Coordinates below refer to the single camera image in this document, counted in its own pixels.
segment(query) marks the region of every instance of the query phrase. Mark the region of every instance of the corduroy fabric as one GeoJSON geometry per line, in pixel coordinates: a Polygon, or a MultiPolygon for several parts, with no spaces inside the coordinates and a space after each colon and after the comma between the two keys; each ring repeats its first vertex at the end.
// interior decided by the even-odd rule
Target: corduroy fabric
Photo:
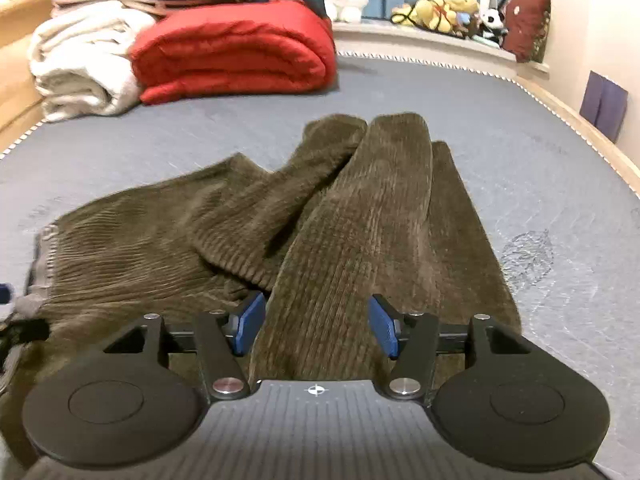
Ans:
{"type": "MultiPolygon", "coordinates": [[[[250,379],[379,379],[388,370],[367,299],[519,329],[500,267],[448,147],[416,114],[369,126],[350,116],[307,125],[279,171],[242,155],[126,190],[57,223],[52,283],[39,315],[52,335],[24,355],[0,425],[25,465],[19,413],[32,385],[146,312],[168,322],[270,293],[250,379]]],[[[460,366],[449,360],[438,381],[460,366]]]]}

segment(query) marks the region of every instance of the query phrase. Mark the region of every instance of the red blanket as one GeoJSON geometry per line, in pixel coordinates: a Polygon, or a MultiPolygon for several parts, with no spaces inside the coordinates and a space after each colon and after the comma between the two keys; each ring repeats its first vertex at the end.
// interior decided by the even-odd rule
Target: red blanket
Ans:
{"type": "Polygon", "coordinates": [[[176,12],[143,31],[130,58],[146,104],[308,92],[326,88],[336,73],[330,23],[295,0],[176,12]]]}

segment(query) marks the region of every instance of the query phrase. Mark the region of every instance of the mattress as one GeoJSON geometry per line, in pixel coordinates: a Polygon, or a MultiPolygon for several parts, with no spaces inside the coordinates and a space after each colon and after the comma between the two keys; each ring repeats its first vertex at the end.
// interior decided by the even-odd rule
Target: mattress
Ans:
{"type": "Polygon", "coordinates": [[[353,52],[338,68],[338,84],[321,94],[197,98],[23,136],[0,161],[0,282],[21,288],[34,234],[89,200],[235,152],[275,170],[304,124],[326,114],[418,112],[452,150],[525,336],[606,394],[611,427],[596,462],[612,478],[640,478],[638,197],[514,82],[353,52]]]}

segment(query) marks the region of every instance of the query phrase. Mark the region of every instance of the round black pad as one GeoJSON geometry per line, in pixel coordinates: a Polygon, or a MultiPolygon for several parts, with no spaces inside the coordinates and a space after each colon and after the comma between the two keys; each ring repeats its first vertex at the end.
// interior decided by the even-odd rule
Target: round black pad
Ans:
{"type": "Polygon", "coordinates": [[[27,396],[22,421],[34,446],[82,468],[141,462],[176,446],[202,402],[181,377],[141,354],[97,354],[27,396]]]}
{"type": "Polygon", "coordinates": [[[69,399],[69,411],[93,424],[113,424],[135,415],[145,403],[135,384],[98,381],[77,390],[69,399]]]}
{"type": "Polygon", "coordinates": [[[510,383],[491,394],[494,412],[517,424],[545,424],[564,411],[564,399],[553,388],[536,383],[510,383]]]}
{"type": "Polygon", "coordinates": [[[442,436],[478,462],[508,470],[592,460],[609,425],[604,396],[556,360],[521,357],[493,356],[444,383],[431,409],[442,436]]]}

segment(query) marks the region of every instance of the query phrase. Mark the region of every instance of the folded towel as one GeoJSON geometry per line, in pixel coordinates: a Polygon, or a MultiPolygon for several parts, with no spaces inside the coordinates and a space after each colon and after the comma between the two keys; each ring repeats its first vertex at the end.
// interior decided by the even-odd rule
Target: folded towel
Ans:
{"type": "Polygon", "coordinates": [[[38,64],[36,89],[49,122],[121,114],[140,101],[130,61],[92,45],[57,48],[38,64]]]}
{"type": "Polygon", "coordinates": [[[331,25],[294,0],[172,14],[138,36],[133,72],[158,104],[187,96],[300,93],[335,78],[331,25]]]}
{"type": "Polygon", "coordinates": [[[120,2],[73,10],[40,25],[28,51],[47,121],[78,115],[115,115],[139,101],[140,88],[126,54],[156,22],[120,2]]]}

